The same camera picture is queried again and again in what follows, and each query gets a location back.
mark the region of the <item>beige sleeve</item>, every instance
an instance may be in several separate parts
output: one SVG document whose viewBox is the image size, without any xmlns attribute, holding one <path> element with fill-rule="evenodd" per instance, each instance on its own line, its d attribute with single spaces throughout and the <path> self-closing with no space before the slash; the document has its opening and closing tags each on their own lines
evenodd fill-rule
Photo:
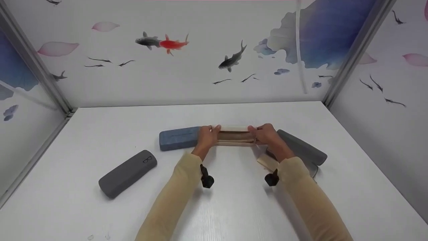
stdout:
<svg viewBox="0 0 428 241">
<path fill-rule="evenodd" d="M 147 214 L 135 241 L 168 241 L 175 226 L 201 181 L 202 160 L 186 153 L 174 168 L 168 183 L 160 191 Z"/>
<path fill-rule="evenodd" d="M 309 175 L 299 157 L 283 160 L 278 176 L 293 199 L 314 241 L 351 241 L 333 203 Z"/>
</svg>

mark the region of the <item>table surface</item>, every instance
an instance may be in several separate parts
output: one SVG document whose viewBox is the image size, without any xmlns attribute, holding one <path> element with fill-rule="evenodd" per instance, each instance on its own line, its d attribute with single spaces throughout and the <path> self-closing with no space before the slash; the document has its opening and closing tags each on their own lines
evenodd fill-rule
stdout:
<svg viewBox="0 0 428 241">
<path fill-rule="evenodd" d="M 315 180 L 355 240 L 425 240 L 428 226 L 321 102 L 80 108 L 0 210 L 0 238 L 131 241 L 183 150 L 161 152 L 163 130 L 272 123 L 328 155 Z M 156 168 L 114 200 L 98 180 L 143 149 Z M 263 149 L 219 146 L 215 178 L 195 191 L 172 240 L 308 240 L 294 204 L 264 181 Z"/>
</svg>

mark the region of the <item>red fish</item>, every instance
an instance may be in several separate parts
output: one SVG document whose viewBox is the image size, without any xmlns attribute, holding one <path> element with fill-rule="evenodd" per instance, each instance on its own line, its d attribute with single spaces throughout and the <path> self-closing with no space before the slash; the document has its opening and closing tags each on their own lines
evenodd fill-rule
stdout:
<svg viewBox="0 0 428 241">
<path fill-rule="evenodd" d="M 172 55 L 171 50 L 173 50 L 173 49 L 180 50 L 183 46 L 186 46 L 189 43 L 187 41 L 188 36 L 189 36 L 189 34 L 186 35 L 186 40 L 184 42 L 180 42 L 178 40 L 177 41 L 170 40 L 168 35 L 165 34 L 166 40 L 161 41 L 159 43 L 159 46 L 166 48 L 166 53 Z"/>
</svg>

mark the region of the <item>wall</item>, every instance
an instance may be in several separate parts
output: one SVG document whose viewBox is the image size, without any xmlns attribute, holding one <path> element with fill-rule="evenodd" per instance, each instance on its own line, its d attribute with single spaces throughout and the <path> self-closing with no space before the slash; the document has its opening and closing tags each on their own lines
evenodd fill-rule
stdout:
<svg viewBox="0 0 428 241">
<path fill-rule="evenodd" d="M 367 49 L 376 61 L 355 69 L 331 111 L 428 221 L 428 3 L 392 9 Z"/>
<path fill-rule="evenodd" d="M 374 2 L 6 0 L 76 107 L 320 100 Z"/>
<path fill-rule="evenodd" d="M 64 117 L 0 29 L 0 197 Z"/>
</svg>

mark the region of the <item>black fish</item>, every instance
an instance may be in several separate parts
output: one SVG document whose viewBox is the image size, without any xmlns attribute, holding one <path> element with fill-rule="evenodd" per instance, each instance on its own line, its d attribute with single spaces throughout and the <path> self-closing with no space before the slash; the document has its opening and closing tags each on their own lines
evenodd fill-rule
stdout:
<svg viewBox="0 0 428 241">
<path fill-rule="evenodd" d="M 51 74 L 51 75 L 52 75 L 52 76 L 53 76 L 53 78 L 58 82 L 60 79 L 68 78 L 68 77 L 64 76 L 64 73 L 65 73 L 65 70 L 61 73 L 61 75 L 60 75 L 60 76 L 57 76 L 57 75 L 54 75 L 54 74 Z"/>
<path fill-rule="evenodd" d="M 219 69 L 227 69 L 227 71 L 232 72 L 232 66 L 238 65 L 238 61 L 242 58 L 242 53 L 244 52 L 246 45 L 242 45 L 243 40 L 241 41 L 241 51 L 236 54 L 233 54 L 232 57 L 228 58 L 227 55 L 224 57 L 224 61 L 218 66 Z"/>
<path fill-rule="evenodd" d="M 255 74 L 252 74 L 252 75 L 248 76 L 246 79 L 244 79 L 243 81 L 241 81 L 241 83 L 244 83 L 247 79 L 249 79 L 253 75 L 255 75 Z"/>
<path fill-rule="evenodd" d="M 370 86 L 370 85 L 368 85 L 368 84 L 364 83 L 361 79 L 360 79 L 360 82 L 361 82 L 361 83 L 363 83 L 365 86 L 367 86 L 367 88 L 369 88 L 369 89 L 373 90 L 373 87 L 372 87 L 372 86 Z"/>
<path fill-rule="evenodd" d="M 152 50 L 152 46 L 156 46 L 159 48 L 160 47 L 159 43 L 161 41 L 158 40 L 157 36 L 149 37 L 147 36 L 146 32 L 143 32 L 143 37 L 136 39 L 135 42 L 139 45 L 146 46 L 147 48 L 149 48 L 149 50 Z"/>
<path fill-rule="evenodd" d="M 102 65 L 102 64 L 97 64 L 97 65 L 85 65 L 85 67 L 104 67 L 104 65 Z"/>
<path fill-rule="evenodd" d="M 397 18 L 397 15 L 395 15 L 394 10 L 392 12 L 394 13 L 394 18 L 395 18 L 395 21 L 397 22 L 397 24 L 405 24 L 405 22 L 402 22 L 399 18 Z"/>
<path fill-rule="evenodd" d="M 383 88 L 382 88 L 382 86 L 378 85 L 378 84 L 373 80 L 372 75 L 370 75 L 370 79 L 372 79 L 373 83 L 375 83 L 375 84 L 376 84 L 376 86 L 377 86 L 377 88 L 378 88 L 378 89 L 383 93 Z"/>
<path fill-rule="evenodd" d="M 110 60 L 99 60 L 99 59 L 93 59 L 93 58 L 89 58 L 89 57 L 88 57 L 88 59 L 95 60 L 95 61 L 103 61 L 103 62 L 106 62 L 106 63 L 111 63 Z"/>
<path fill-rule="evenodd" d="M 60 2 L 62 2 L 62 0 L 59 1 L 59 2 L 55 2 L 55 1 L 52 1 L 52 0 L 46 0 L 46 1 L 49 2 L 49 3 L 54 4 L 55 6 L 58 5 Z"/>
<path fill-rule="evenodd" d="M 121 63 L 120 65 L 118 65 L 118 66 L 120 66 L 120 67 L 122 67 L 122 66 L 124 66 L 125 64 L 127 64 L 127 63 L 129 63 L 129 62 L 134 62 L 135 60 L 130 60 L 130 61 L 128 61 L 128 62 L 125 62 L 125 63 Z"/>
<path fill-rule="evenodd" d="M 224 80 L 220 80 L 220 81 L 214 82 L 213 84 L 219 84 L 219 83 L 221 83 L 223 81 L 226 81 L 226 80 L 231 80 L 231 79 L 227 78 L 227 79 L 224 79 Z"/>
<path fill-rule="evenodd" d="M 386 101 L 386 102 L 394 103 L 394 104 L 399 104 L 399 105 L 402 105 L 402 106 L 404 106 L 404 107 L 407 107 L 405 104 L 400 103 L 400 102 L 395 102 L 395 101 L 393 101 L 392 99 L 387 99 L 387 98 L 384 98 L 384 99 L 385 99 L 385 101 Z"/>
</svg>

